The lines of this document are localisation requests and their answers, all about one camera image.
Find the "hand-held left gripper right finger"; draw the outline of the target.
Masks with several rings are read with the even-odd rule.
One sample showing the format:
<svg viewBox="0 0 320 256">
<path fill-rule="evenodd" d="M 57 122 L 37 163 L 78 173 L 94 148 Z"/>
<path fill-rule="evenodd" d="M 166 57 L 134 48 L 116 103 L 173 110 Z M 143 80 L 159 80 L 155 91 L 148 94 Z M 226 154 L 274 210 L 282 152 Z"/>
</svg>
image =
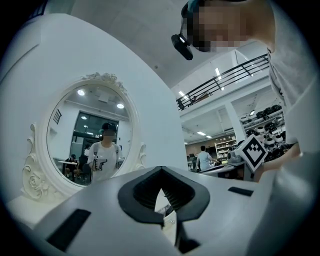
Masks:
<svg viewBox="0 0 320 256">
<path fill-rule="evenodd" d="M 176 213 L 176 245 L 161 256 L 250 256 L 267 208 L 273 172 L 258 183 L 161 168 L 161 187 Z"/>
</svg>

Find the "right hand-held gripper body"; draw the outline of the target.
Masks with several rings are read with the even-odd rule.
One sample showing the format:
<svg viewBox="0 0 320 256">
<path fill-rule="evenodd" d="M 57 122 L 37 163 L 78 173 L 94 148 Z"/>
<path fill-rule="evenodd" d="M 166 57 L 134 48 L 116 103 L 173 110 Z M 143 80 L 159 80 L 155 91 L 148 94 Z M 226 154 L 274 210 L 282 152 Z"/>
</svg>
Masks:
<svg viewBox="0 0 320 256">
<path fill-rule="evenodd" d="M 229 172 L 219 173 L 217 176 L 225 179 L 253 181 L 255 171 L 264 162 L 267 155 L 268 152 L 264 145 L 256 135 L 252 134 L 227 155 L 227 163 L 245 162 L 244 166 Z"/>
</svg>

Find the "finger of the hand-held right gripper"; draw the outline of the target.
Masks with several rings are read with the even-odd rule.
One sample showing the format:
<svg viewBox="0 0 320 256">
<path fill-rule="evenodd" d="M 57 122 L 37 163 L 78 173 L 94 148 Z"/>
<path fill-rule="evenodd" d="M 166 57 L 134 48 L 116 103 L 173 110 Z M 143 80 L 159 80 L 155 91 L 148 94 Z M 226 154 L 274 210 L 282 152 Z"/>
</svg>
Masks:
<svg viewBox="0 0 320 256">
<path fill-rule="evenodd" d="M 205 171 L 200 171 L 199 174 L 203 175 L 218 175 L 219 173 L 231 172 L 233 170 L 237 170 L 238 168 L 242 168 L 245 165 L 245 162 L 239 163 L 227 163 L 224 165 L 215 166 L 211 169 L 207 169 Z"/>
</svg>

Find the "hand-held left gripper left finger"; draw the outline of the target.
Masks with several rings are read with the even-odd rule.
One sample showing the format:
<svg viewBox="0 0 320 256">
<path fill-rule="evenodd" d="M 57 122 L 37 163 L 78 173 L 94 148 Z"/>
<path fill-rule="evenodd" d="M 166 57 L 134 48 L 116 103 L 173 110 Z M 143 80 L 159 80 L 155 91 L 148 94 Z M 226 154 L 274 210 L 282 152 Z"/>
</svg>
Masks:
<svg viewBox="0 0 320 256">
<path fill-rule="evenodd" d="M 48 252 L 64 256 L 178 256 L 156 210 L 167 185 L 155 166 L 91 184 L 51 210 L 35 226 Z"/>
</svg>

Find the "person's right forearm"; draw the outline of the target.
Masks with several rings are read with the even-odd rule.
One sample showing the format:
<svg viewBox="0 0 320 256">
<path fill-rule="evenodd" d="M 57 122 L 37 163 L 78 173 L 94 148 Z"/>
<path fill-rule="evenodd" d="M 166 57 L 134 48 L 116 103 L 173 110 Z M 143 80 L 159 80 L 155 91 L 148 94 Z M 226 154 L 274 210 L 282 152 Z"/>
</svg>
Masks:
<svg viewBox="0 0 320 256">
<path fill-rule="evenodd" d="M 281 157 L 261 164 L 259 168 L 257 168 L 255 171 L 253 181 L 258 183 L 264 172 L 279 170 L 285 163 L 290 162 L 292 159 L 299 157 L 300 154 L 301 154 L 301 151 L 300 151 L 299 144 L 295 143 Z"/>
</svg>

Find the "white storage rack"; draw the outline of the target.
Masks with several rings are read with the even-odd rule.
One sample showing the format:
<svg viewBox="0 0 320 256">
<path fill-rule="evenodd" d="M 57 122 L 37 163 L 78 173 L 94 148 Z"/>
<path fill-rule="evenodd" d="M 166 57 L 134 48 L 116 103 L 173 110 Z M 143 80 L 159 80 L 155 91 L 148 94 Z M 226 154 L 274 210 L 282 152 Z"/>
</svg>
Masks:
<svg viewBox="0 0 320 256">
<path fill-rule="evenodd" d="M 267 107 L 250 116 L 240 118 L 246 136 L 257 136 L 267 151 L 265 162 L 270 162 L 289 149 L 286 145 L 285 119 L 282 106 L 279 104 Z"/>
</svg>

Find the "black metal railing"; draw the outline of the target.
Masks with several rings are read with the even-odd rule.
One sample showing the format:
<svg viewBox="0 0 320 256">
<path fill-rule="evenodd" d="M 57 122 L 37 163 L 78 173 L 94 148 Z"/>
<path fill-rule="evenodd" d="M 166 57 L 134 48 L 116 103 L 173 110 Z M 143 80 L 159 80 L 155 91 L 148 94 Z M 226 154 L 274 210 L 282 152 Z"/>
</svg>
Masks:
<svg viewBox="0 0 320 256">
<path fill-rule="evenodd" d="M 263 54 L 251 60 L 243 62 L 220 75 L 216 75 L 196 88 L 190 90 L 176 99 L 176 106 L 179 111 L 183 111 L 206 96 L 212 96 L 215 92 L 223 91 L 227 86 L 251 78 L 269 68 L 268 55 Z"/>
</svg>

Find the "oval white ornate mirror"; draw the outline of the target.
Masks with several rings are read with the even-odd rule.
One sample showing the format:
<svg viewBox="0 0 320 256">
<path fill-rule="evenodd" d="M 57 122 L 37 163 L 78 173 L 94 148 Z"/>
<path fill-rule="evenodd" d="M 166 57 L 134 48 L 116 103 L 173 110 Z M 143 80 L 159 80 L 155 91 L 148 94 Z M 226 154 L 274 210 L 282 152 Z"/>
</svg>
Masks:
<svg viewBox="0 0 320 256">
<path fill-rule="evenodd" d="M 115 175 L 141 170 L 147 166 L 146 144 L 142 141 L 140 115 L 133 98 L 115 74 L 99 72 L 86 74 L 73 81 L 62 95 L 57 96 L 39 124 L 33 123 L 30 126 L 32 136 L 28 138 L 28 142 L 31 144 L 31 149 L 22 169 L 22 188 L 23 192 L 36 202 L 53 204 L 66 200 L 84 189 L 84 185 L 68 181 L 63 174 L 58 173 L 50 158 L 47 138 L 52 113 L 58 109 L 60 101 L 74 89 L 89 84 L 100 85 L 117 93 L 123 99 L 132 123 L 128 157 Z"/>
</svg>

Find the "person's grey shirt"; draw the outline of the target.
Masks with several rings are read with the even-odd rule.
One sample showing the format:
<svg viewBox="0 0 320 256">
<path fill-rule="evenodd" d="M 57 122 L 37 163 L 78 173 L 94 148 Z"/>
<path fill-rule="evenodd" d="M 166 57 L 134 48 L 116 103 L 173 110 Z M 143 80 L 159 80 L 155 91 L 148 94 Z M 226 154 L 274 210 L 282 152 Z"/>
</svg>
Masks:
<svg viewBox="0 0 320 256">
<path fill-rule="evenodd" d="M 289 16 L 274 2 L 274 52 L 268 53 L 272 89 L 281 100 L 286 143 L 320 152 L 320 67 Z"/>
</svg>

